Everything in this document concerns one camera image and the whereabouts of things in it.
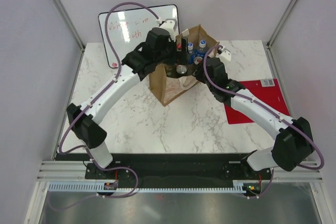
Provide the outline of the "brown canvas tote bag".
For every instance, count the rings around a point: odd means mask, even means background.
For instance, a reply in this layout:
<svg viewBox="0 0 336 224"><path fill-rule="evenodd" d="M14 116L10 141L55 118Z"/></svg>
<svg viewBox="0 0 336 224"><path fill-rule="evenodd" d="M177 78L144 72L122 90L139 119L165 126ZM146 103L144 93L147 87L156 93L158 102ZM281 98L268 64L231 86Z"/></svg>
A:
<svg viewBox="0 0 336 224"><path fill-rule="evenodd" d="M192 42L194 47L198 46L201 40L206 40L210 48L219 44L201 25L186 29L177 35L177 44L181 44L182 37L186 37L188 42ZM191 87L198 84L198 81L192 76L195 64L186 65L188 71L183 75L176 72L176 65L179 64L160 64L153 73L149 74L149 89L163 106L168 105Z"/></svg>

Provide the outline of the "black and yellow can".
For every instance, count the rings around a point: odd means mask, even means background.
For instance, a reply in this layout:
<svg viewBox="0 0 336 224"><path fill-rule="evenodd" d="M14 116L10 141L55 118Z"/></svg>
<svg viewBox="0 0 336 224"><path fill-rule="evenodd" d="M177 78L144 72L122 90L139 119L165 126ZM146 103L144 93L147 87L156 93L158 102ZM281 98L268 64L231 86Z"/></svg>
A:
<svg viewBox="0 0 336 224"><path fill-rule="evenodd" d="M178 74L186 74L188 71L188 67L186 65L176 65L175 70Z"/></svg>

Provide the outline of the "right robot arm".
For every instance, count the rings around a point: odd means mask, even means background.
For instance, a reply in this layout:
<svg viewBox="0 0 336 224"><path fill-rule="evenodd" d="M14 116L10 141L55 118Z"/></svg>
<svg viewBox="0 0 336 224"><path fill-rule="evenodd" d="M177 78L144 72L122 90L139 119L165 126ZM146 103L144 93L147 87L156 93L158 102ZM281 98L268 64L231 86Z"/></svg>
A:
<svg viewBox="0 0 336 224"><path fill-rule="evenodd" d="M254 96L240 82L230 79L218 58L197 60L193 76L208 86L214 98L257 123L275 141L270 148L248 154L240 166L241 174L254 178L260 170L280 167L292 171L313 153L309 122L293 119Z"/></svg>

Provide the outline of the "silver beverage can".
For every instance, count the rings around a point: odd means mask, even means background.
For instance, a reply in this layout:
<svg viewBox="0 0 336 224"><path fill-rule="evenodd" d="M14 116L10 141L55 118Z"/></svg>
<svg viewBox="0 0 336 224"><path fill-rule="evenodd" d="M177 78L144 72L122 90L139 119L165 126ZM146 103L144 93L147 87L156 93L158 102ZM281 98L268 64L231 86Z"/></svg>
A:
<svg viewBox="0 0 336 224"><path fill-rule="evenodd" d="M204 59L204 57L202 57L202 56L195 56L194 57L194 64L195 65L200 64L203 61L203 59Z"/></svg>

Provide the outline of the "blue-label water bottle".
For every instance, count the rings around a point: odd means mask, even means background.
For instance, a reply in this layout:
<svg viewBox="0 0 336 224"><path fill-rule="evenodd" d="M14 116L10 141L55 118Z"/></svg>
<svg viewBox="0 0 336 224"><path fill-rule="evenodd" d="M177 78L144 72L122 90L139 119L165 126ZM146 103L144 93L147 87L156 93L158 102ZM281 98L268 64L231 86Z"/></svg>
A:
<svg viewBox="0 0 336 224"><path fill-rule="evenodd" d="M187 63L189 65L194 63L195 58L195 50L194 50L194 44L192 42L187 43L187 52L188 52L188 61Z"/></svg>
<svg viewBox="0 0 336 224"><path fill-rule="evenodd" d="M206 40L201 40L195 49L195 54L197 57L204 58L208 50L209 50L209 47L208 47Z"/></svg>

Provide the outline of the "Coca-Cola glass bottle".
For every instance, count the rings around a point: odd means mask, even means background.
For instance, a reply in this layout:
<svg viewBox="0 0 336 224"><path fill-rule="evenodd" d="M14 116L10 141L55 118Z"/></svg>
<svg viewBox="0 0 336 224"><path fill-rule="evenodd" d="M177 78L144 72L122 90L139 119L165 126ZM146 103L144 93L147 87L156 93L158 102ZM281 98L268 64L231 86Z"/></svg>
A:
<svg viewBox="0 0 336 224"><path fill-rule="evenodd" d="M182 50L182 45L181 44L177 44L177 51L181 51Z"/></svg>

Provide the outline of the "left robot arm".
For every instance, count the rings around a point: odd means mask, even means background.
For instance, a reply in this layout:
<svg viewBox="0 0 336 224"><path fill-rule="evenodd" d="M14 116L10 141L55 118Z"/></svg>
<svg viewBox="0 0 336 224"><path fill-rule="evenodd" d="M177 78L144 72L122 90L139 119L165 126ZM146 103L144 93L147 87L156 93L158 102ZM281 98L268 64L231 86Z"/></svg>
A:
<svg viewBox="0 0 336 224"><path fill-rule="evenodd" d="M72 103L67 107L70 129L88 149L91 159L98 164L97 173L103 178L111 178L115 173L113 157L105 143L107 132L100 126L106 114L125 93L154 72L158 65L180 65L186 59L187 39L182 38L177 43L168 29L154 27L144 42L126 54L117 73L93 98L81 105Z"/></svg>

